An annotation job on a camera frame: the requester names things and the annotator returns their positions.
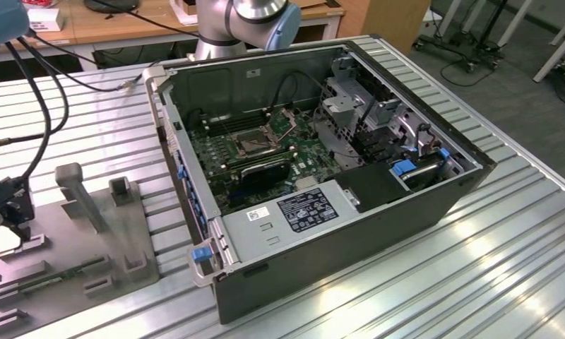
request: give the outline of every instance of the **motherboard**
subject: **motherboard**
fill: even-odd
[[[341,172],[314,132],[310,114],[286,107],[245,121],[204,119],[202,127],[189,133],[224,215],[306,189]]]

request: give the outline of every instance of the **sticker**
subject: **sticker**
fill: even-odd
[[[338,217],[336,209],[320,189],[297,194],[278,201],[277,204],[290,229],[297,233]]]
[[[68,44],[69,41],[68,40],[53,40],[49,41],[50,44]],[[41,42],[36,42],[37,46],[46,46],[46,44],[41,43]]]
[[[257,220],[262,217],[268,217],[270,213],[268,212],[268,207],[261,207],[257,210],[250,210],[246,213],[246,217],[249,218],[249,221]]]
[[[250,71],[246,71],[246,78],[254,78],[256,76],[261,75],[261,69],[252,69]]]

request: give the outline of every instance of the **green pcb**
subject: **green pcb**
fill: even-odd
[[[310,124],[312,119],[304,113],[294,115],[280,109],[269,123],[256,129],[216,137],[190,132],[193,149],[224,215],[293,193],[298,179],[313,176],[317,182],[324,182],[341,172]],[[268,190],[240,192],[240,172],[281,159],[290,161],[286,180]]]

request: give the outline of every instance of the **power supply label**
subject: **power supply label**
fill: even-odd
[[[320,189],[313,189],[277,202],[294,232],[302,232],[338,217]]]

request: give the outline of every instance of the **white label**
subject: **white label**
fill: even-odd
[[[250,71],[246,71],[246,78],[254,78],[256,76],[261,75],[261,69],[252,69]]]
[[[53,40],[49,41],[50,44],[68,44],[69,41],[68,40]],[[46,46],[46,44],[44,44],[42,42],[36,42],[37,46]]]
[[[257,210],[252,210],[246,213],[249,221],[257,220],[262,217],[268,217],[270,213],[268,212],[268,207],[261,207]]]

